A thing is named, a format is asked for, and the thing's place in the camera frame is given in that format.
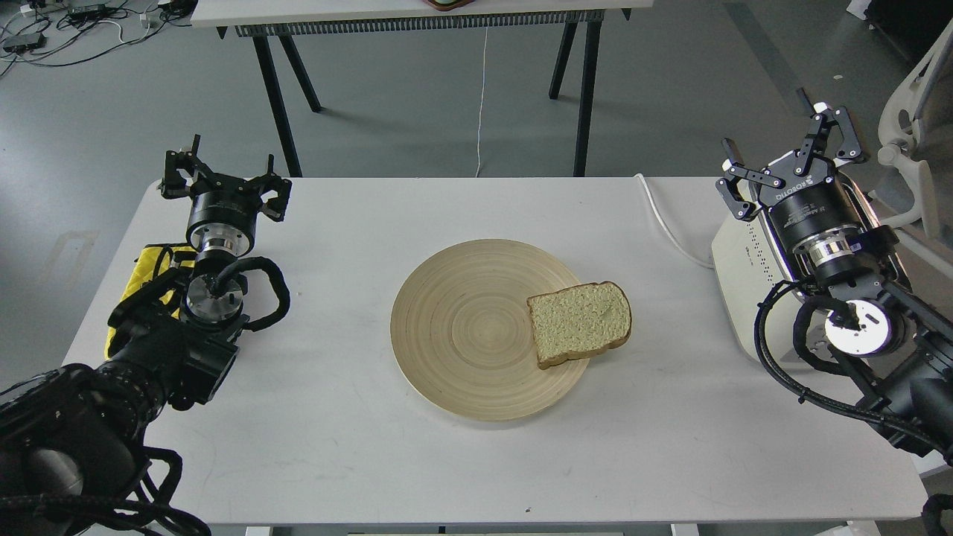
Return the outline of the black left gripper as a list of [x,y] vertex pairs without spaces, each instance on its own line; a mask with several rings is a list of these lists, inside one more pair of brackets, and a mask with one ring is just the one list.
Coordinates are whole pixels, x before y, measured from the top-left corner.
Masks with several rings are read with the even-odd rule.
[[275,172],[274,155],[267,156],[265,173],[246,180],[246,186],[217,181],[198,157],[200,140],[201,135],[194,135],[190,147],[165,153],[160,196],[191,198],[186,240],[195,251],[249,253],[259,213],[275,223],[285,220],[293,183]]

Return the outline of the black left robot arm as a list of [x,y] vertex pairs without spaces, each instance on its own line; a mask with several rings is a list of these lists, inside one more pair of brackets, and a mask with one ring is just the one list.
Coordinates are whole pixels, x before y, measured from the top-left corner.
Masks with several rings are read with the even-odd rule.
[[37,374],[2,392],[2,533],[76,535],[102,525],[208,535],[170,502],[183,462],[148,447],[147,427],[171,407],[208,403],[234,365],[243,332],[280,322],[290,290],[269,258],[252,257],[258,216],[280,223],[292,183],[214,172],[198,143],[170,150],[158,190],[188,198],[184,251],[160,255],[153,277],[108,319],[106,360]]

